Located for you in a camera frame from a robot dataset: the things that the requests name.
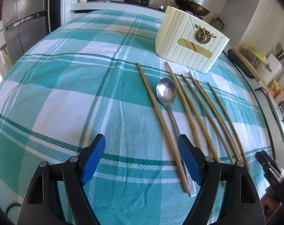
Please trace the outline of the dark glass french press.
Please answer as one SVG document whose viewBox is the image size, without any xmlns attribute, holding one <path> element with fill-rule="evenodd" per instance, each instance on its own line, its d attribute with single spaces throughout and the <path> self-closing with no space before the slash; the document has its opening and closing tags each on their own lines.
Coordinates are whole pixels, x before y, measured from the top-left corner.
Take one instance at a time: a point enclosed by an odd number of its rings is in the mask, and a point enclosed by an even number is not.
<svg viewBox="0 0 284 225">
<path fill-rule="evenodd" d="M 215 17 L 212 21 L 212 26 L 217 30 L 222 31 L 224 23 L 219 17 Z"/>
</svg>

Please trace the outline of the yellow snack packet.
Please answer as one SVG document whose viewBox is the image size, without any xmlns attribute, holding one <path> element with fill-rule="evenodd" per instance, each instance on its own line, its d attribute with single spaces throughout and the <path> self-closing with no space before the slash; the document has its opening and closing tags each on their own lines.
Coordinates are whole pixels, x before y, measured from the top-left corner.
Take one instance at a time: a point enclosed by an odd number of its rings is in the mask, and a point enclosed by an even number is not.
<svg viewBox="0 0 284 225">
<path fill-rule="evenodd" d="M 270 95 L 271 95 L 272 97 L 276 97 L 276 96 L 280 93 L 281 87 L 280 87 L 280 85 L 278 84 L 278 82 L 277 82 L 276 79 L 274 79 L 274 80 L 270 83 L 270 85 L 268 86 L 268 91 L 269 91 L 269 93 L 270 93 Z"/>
</svg>

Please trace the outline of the wooden cutting board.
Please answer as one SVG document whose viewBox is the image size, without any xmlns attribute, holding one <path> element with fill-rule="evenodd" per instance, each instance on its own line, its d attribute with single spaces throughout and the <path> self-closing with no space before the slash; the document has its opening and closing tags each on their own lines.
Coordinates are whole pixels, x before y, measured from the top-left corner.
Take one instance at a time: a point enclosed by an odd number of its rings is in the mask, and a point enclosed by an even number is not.
<svg viewBox="0 0 284 225">
<path fill-rule="evenodd" d="M 235 48 L 232 47 L 231 49 L 240 58 L 240 60 L 249 69 L 249 71 L 253 74 L 253 76 L 257 80 L 257 82 L 265 89 L 266 92 L 268 92 L 268 87 L 265 85 L 265 81 L 261 78 L 259 73 L 254 68 L 254 66 L 252 66 L 250 64 L 250 62 L 242 54 L 240 54 Z"/>
</svg>

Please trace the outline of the stainless steel spoon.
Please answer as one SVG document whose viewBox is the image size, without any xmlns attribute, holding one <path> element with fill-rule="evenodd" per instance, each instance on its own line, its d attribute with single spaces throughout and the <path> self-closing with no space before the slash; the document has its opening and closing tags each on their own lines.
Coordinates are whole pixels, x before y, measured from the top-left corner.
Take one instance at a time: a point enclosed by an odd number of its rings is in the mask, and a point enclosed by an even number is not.
<svg viewBox="0 0 284 225">
<path fill-rule="evenodd" d="M 178 137 L 180 136 L 180 130 L 178 128 L 176 119 L 171 110 L 171 106 L 173 102 L 175 101 L 176 93 L 177 91 L 176 91 L 175 83 L 170 78 L 162 78 L 156 86 L 157 98 L 160 101 L 160 103 L 166 108 L 170 116 L 173 128 L 175 130 L 176 140 L 178 140 Z M 185 176 L 187 178 L 187 182 L 189 185 L 189 196 L 194 197 L 196 195 L 194 182 L 191 179 L 191 176 L 188 172 L 188 169 L 185 163 L 183 163 L 183 167 L 184 167 Z"/>
</svg>

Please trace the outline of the grey refrigerator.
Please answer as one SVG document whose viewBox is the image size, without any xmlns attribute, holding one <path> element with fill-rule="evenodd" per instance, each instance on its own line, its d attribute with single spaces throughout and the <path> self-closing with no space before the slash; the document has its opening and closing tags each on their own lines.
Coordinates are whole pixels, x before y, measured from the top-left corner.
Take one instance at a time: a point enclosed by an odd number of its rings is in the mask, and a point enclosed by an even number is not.
<svg viewBox="0 0 284 225">
<path fill-rule="evenodd" d="M 8 55 L 16 63 L 48 34 L 48 0 L 4 0 L 2 20 Z"/>
</svg>

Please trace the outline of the black gas stove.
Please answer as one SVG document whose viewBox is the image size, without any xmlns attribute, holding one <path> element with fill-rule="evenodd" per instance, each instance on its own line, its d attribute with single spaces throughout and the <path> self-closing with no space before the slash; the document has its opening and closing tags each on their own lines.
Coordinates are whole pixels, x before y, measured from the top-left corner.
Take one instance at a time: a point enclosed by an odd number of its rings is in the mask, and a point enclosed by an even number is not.
<svg viewBox="0 0 284 225">
<path fill-rule="evenodd" d="M 129 5 L 159 9 L 160 5 L 151 4 L 151 0 L 112 0 L 114 3 L 124 3 Z"/>
</svg>

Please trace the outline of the bamboo chopstick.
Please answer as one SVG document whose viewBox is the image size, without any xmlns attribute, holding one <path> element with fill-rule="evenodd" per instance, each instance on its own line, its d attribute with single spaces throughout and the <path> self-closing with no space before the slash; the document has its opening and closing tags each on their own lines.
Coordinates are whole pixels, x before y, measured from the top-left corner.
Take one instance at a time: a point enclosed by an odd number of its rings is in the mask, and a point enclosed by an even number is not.
<svg viewBox="0 0 284 225">
<path fill-rule="evenodd" d="M 193 78 L 193 76 L 191 75 L 190 72 L 188 72 L 189 77 L 191 78 L 192 82 L 195 84 L 195 86 L 197 87 L 197 89 L 199 90 L 199 92 L 202 94 L 203 98 L 206 100 L 207 104 L 209 105 L 211 111 L 213 112 L 213 114 L 215 115 L 215 117 L 217 118 L 217 121 L 219 122 L 219 125 L 221 126 L 226 139 L 229 142 L 229 145 L 231 147 L 231 150 L 233 151 L 233 154 L 236 157 L 237 161 L 242 161 L 242 157 L 239 154 L 239 152 L 236 150 L 234 141 L 229 133 L 229 130 L 224 122 L 224 120 L 221 118 L 221 115 L 219 114 L 219 112 L 217 111 L 217 108 L 215 107 L 213 101 L 209 98 L 208 94 L 205 92 L 205 90 L 203 89 L 203 87 L 198 83 L 197 80 L 195 80 Z"/>
<path fill-rule="evenodd" d="M 232 159 L 232 157 L 231 157 L 231 155 L 230 155 L 229 149 L 227 148 L 227 146 L 226 146 L 226 144 L 225 144 L 225 141 L 224 141 L 224 139 L 223 139 L 223 137 L 222 137 L 222 135 L 221 135 L 221 133 L 220 133 L 220 131 L 219 131 L 217 125 L 215 124 L 215 122 L 214 122 L 212 116 L 210 115 L 209 111 L 208 111 L 207 108 L 205 107 L 204 103 L 201 101 L 200 97 L 198 96 L 198 94 L 196 93 L 196 91 L 194 90 L 194 88 L 192 87 L 192 85 L 187 81 L 187 79 L 185 79 L 185 77 L 184 77 L 182 74 L 181 74 L 181 77 L 182 77 L 182 79 L 185 81 L 185 83 L 187 84 L 187 86 L 189 87 L 189 89 L 191 90 L 191 92 L 192 92 L 192 94 L 194 95 L 194 97 L 197 99 L 197 101 L 198 101 L 199 105 L 202 107 L 203 111 L 206 113 L 207 118 L 209 119 L 211 125 L 213 126 L 213 129 L 215 130 L 215 132 L 216 132 L 218 138 L 220 139 L 220 141 L 221 141 L 221 143 L 222 143 L 222 145 L 223 145 L 223 147 L 224 147 L 224 149 L 225 149 L 225 152 L 226 152 L 226 154 L 227 154 L 227 156 L 228 156 L 228 158 L 229 158 L 229 160 L 230 160 L 230 163 L 231 163 L 231 164 L 234 164 L 233 159 Z"/>
<path fill-rule="evenodd" d="M 240 138 L 239 138 L 239 136 L 238 136 L 238 134 L 237 134 L 237 132 L 236 132 L 236 129 L 235 129 L 235 127 L 234 127 L 234 125 L 233 125 L 233 123 L 232 123 L 232 121 L 231 121 L 231 119 L 230 119 L 230 117 L 229 117 L 229 115 L 228 115 L 228 112 L 227 112 L 227 110 L 225 109 L 225 107 L 223 106 L 223 104 L 222 104 L 220 98 L 218 97 L 218 95 L 216 94 L 216 92 L 214 91 L 214 89 L 212 88 L 212 86 L 210 85 L 210 83 L 207 82 L 206 84 L 208 85 L 208 87 L 209 87 L 210 90 L 212 91 L 214 97 L 216 98 L 216 100 L 217 100 L 219 106 L 221 107 L 221 109 L 222 109 L 222 111 L 223 111 L 223 113 L 224 113 L 224 115 L 225 115 L 225 117 L 226 117 L 226 119 L 227 119 L 227 121 L 228 121 L 228 123 L 229 123 L 231 129 L 232 129 L 232 132 L 233 132 L 233 134 L 234 134 L 234 136 L 235 136 L 235 139 L 236 139 L 236 142 L 237 142 L 237 144 L 238 144 L 238 151 L 240 152 L 240 154 L 241 154 L 241 156 L 242 156 L 242 158 L 243 158 L 243 162 L 244 162 L 246 168 L 247 168 L 248 171 L 249 171 L 250 168 L 249 168 L 249 164 L 248 164 L 248 161 L 247 161 L 247 157 L 246 157 L 245 152 L 244 152 L 244 150 L 243 150 L 243 146 L 242 146 L 242 143 L 241 143 L 241 141 L 240 141 Z"/>
<path fill-rule="evenodd" d="M 188 103 L 186 101 L 186 98 L 185 98 L 185 96 L 184 96 L 184 94 L 183 94 L 183 92 L 181 90 L 181 87 L 180 87 L 180 85 L 178 83 L 178 79 L 177 79 L 176 75 L 174 74 L 174 72 L 172 71 L 171 67 L 169 66 L 168 62 L 165 62 L 165 64 L 166 64 L 166 67 L 167 67 L 168 71 L 170 72 L 171 78 L 173 79 L 173 81 L 175 83 L 176 89 L 178 91 L 180 99 L 181 99 L 181 101 L 183 103 L 183 106 L 185 108 L 186 115 L 187 115 L 187 118 L 188 118 L 188 121 L 189 121 L 189 125 L 190 125 L 190 128 L 191 128 L 192 133 L 193 133 L 194 143 L 195 143 L 196 147 L 198 147 L 200 150 L 202 150 L 202 146 L 200 144 L 198 132 L 196 130 L 195 123 L 194 123 L 194 120 L 192 118 L 192 114 L 191 114 L 190 108 L 189 108 Z"/>
<path fill-rule="evenodd" d="M 211 139 L 211 137 L 210 137 L 210 135 L 209 135 L 209 133 L 208 133 L 206 127 L 205 127 L 205 124 L 204 124 L 203 121 L 202 121 L 202 118 L 201 118 L 199 112 L 197 111 L 197 109 L 196 109 L 194 103 L 192 102 L 192 100 L 190 99 L 190 96 L 188 95 L 188 93 L 187 93 L 186 90 L 184 89 L 182 83 L 179 81 L 179 79 L 177 78 L 177 76 L 175 76 L 175 78 L 176 78 L 176 80 L 177 80 L 177 82 L 178 82 L 178 84 L 179 84 L 179 86 L 180 86 L 180 88 L 181 88 L 181 90 L 182 90 L 182 92 L 183 92 L 183 95 L 185 96 L 186 101 L 188 102 L 188 104 L 190 105 L 190 107 L 192 108 L 192 110 L 193 110 L 194 113 L 195 113 L 195 116 L 196 116 L 196 118 L 197 118 L 198 124 L 199 124 L 199 126 L 200 126 L 200 128 L 201 128 L 201 130 L 202 130 L 202 132 L 203 132 L 203 134 L 204 134 L 204 136 L 205 136 L 205 138 L 206 138 L 206 142 L 207 142 L 207 144 L 208 144 L 208 146 L 209 146 L 209 148 L 210 148 L 210 151 L 211 151 L 211 153 L 212 153 L 212 155 L 213 155 L 213 158 L 214 158 L 216 161 L 220 161 L 220 159 L 219 159 L 219 157 L 218 157 L 218 155 L 217 155 L 217 152 L 216 152 L 216 150 L 215 150 L 215 147 L 214 147 L 214 145 L 213 145 L 212 139 Z"/>
<path fill-rule="evenodd" d="M 150 84 L 149 84 L 149 82 L 148 82 L 148 80 L 147 80 L 147 78 L 146 78 L 146 76 L 145 76 L 145 74 L 144 74 L 140 64 L 136 63 L 136 66 L 138 67 L 139 73 L 140 73 L 140 75 L 141 75 L 141 77 L 143 79 L 143 82 L 144 82 L 144 84 L 146 86 L 146 89 L 147 89 L 147 91 L 148 91 L 148 93 L 150 95 L 150 98 L 152 100 L 152 103 L 153 103 L 153 105 L 155 107 L 155 111 L 157 113 L 159 121 L 160 121 L 160 123 L 162 125 L 162 129 L 163 129 L 163 132 L 165 134 L 165 137 L 166 137 L 166 140 L 167 140 L 170 152 L 171 152 L 172 156 L 175 159 L 176 167 L 178 169 L 178 172 L 179 172 L 179 175 L 180 175 L 180 179 L 181 179 L 184 191 L 186 193 L 189 193 L 190 192 L 189 184 L 188 184 L 187 178 L 185 176 L 184 168 L 183 168 L 183 165 L 182 165 L 182 162 L 181 162 L 181 157 L 180 157 L 180 155 L 178 153 L 178 150 L 176 149 L 175 143 L 174 143 L 174 141 L 173 141 L 173 139 L 171 137 L 170 131 L 169 131 L 168 127 L 167 127 L 166 121 L 165 121 L 164 116 L 162 114 L 162 111 L 161 111 L 161 109 L 159 107 L 158 101 L 157 101 L 157 99 L 156 99 L 156 97 L 155 97 L 155 95 L 154 95 L 154 93 L 153 93 L 153 91 L 151 89 L 151 86 L 150 86 Z"/>
</svg>

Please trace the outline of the teal white plaid tablecloth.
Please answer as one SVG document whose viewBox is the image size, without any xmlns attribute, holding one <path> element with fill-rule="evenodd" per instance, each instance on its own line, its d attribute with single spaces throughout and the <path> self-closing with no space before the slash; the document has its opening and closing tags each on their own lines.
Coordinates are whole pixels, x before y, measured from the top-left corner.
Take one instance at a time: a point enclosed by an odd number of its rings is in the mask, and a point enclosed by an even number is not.
<svg viewBox="0 0 284 225">
<path fill-rule="evenodd" d="M 175 161 L 141 74 L 152 88 L 169 71 L 196 79 L 226 108 L 260 196 L 268 182 L 255 153 L 271 153 L 263 112 L 225 54 L 201 74 L 155 52 L 161 21 L 93 11 L 46 36 L 0 83 L 0 207 L 17 222 L 42 161 L 67 161 L 101 133 L 106 148 L 85 186 L 102 224 L 182 224 L 194 198 Z"/>
</svg>

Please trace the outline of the dark wok with lid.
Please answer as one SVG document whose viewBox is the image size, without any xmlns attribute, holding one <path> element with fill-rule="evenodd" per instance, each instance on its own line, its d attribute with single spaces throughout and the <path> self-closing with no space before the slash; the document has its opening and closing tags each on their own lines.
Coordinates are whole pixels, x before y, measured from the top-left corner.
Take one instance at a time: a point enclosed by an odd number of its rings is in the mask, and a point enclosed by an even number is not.
<svg viewBox="0 0 284 225">
<path fill-rule="evenodd" d="M 197 0 L 174 0 L 175 4 L 183 11 L 188 11 L 195 16 L 205 17 L 210 14 L 210 11 L 200 5 Z"/>
</svg>

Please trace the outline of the white knife block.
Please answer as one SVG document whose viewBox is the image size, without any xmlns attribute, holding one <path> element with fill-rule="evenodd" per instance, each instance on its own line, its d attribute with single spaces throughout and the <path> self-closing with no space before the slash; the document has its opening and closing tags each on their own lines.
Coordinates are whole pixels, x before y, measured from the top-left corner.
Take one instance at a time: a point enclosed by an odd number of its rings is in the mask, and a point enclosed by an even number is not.
<svg viewBox="0 0 284 225">
<path fill-rule="evenodd" d="M 260 75 L 265 85 L 269 86 L 283 72 L 283 67 L 281 62 L 272 53 L 267 57 L 267 61 L 271 71 L 263 66 Z"/>
</svg>

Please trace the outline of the cream ribbed utensil holder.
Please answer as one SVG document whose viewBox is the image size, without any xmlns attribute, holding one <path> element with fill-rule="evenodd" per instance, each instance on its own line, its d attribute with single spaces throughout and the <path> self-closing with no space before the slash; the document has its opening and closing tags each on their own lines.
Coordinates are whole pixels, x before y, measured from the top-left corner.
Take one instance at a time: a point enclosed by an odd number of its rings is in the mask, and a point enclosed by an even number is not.
<svg viewBox="0 0 284 225">
<path fill-rule="evenodd" d="M 168 6 L 155 39 L 155 51 L 164 60 L 207 73 L 228 42 L 227 36 L 205 21 Z"/>
</svg>

